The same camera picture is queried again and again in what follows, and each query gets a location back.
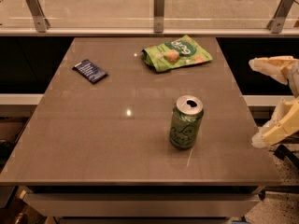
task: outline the metal bracket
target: metal bracket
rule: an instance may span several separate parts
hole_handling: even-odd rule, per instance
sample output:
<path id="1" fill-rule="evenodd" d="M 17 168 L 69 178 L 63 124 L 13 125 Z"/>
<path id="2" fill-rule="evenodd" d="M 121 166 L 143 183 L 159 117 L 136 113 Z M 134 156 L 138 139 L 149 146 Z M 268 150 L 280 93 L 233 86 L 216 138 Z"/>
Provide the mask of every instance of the metal bracket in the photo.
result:
<path id="1" fill-rule="evenodd" d="M 164 30 L 164 0 L 154 0 L 154 24 L 155 33 L 162 33 Z"/>
<path id="2" fill-rule="evenodd" d="M 289 11 L 291 10 L 294 0 L 281 0 L 273 19 L 268 23 L 267 28 L 272 34 L 281 33 L 284 22 L 286 21 Z"/>
<path id="3" fill-rule="evenodd" d="M 38 0 L 26 0 L 26 3 L 30 9 L 31 15 L 34 19 L 36 30 L 39 33 L 45 33 L 50 27 L 49 21 L 45 18 L 44 12 L 38 2 Z"/>

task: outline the soda can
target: soda can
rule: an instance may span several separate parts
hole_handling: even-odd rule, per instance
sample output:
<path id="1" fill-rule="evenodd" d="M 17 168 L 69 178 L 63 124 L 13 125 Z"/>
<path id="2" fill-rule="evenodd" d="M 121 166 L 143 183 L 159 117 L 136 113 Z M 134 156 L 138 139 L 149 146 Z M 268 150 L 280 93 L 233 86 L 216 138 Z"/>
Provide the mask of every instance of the soda can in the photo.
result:
<path id="1" fill-rule="evenodd" d="M 192 95 L 179 97 L 171 118 L 171 144 L 182 149 L 193 147 L 203 116 L 203 103 L 198 98 Z"/>

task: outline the can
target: can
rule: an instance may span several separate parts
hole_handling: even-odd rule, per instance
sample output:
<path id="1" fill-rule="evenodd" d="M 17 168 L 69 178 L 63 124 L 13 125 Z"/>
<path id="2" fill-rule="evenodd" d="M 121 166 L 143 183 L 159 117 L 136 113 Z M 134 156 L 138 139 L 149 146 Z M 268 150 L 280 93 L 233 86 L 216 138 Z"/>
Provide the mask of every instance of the can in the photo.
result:
<path id="1" fill-rule="evenodd" d="M 204 116 L 203 103 L 192 95 L 179 97 L 173 107 L 170 142 L 174 147 L 193 147 Z"/>

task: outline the dark blue packet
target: dark blue packet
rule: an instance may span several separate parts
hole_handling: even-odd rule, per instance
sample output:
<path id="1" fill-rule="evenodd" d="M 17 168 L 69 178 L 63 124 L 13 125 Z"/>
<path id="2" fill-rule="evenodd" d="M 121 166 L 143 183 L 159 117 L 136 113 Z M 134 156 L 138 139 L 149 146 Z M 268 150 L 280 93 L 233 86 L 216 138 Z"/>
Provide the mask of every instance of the dark blue packet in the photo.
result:
<path id="1" fill-rule="evenodd" d="M 77 70 L 80 74 L 86 77 L 92 84 L 107 76 L 107 72 L 95 65 L 89 60 L 83 60 L 76 64 L 73 70 Z"/>

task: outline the snack bag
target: snack bag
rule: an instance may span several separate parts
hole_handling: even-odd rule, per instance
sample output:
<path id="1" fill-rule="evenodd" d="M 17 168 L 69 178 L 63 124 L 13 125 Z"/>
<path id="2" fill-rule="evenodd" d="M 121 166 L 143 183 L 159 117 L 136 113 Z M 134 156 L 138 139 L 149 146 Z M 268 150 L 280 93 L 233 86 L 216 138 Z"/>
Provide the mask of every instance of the snack bag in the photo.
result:
<path id="1" fill-rule="evenodd" d="M 144 63 L 154 66 L 157 72 L 212 60 L 212 56 L 187 35 L 142 51 Z"/>

